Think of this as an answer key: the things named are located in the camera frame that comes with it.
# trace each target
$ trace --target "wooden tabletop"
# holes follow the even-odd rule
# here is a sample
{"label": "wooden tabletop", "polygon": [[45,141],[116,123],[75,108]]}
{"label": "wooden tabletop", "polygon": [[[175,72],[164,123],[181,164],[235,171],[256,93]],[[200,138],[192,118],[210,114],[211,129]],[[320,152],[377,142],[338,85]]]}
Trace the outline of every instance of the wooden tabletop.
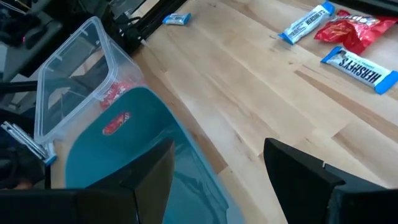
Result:
{"label": "wooden tabletop", "polygon": [[[179,11],[192,13],[191,21],[161,26],[133,56],[198,141],[246,223],[286,223],[262,158],[266,137],[398,187],[398,86],[377,95],[320,64],[335,44],[314,40],[315,32],[294,46],[277,36],[321,2],[188,0]],[[397,70],[397,37],[394,26],[362,56]]]}

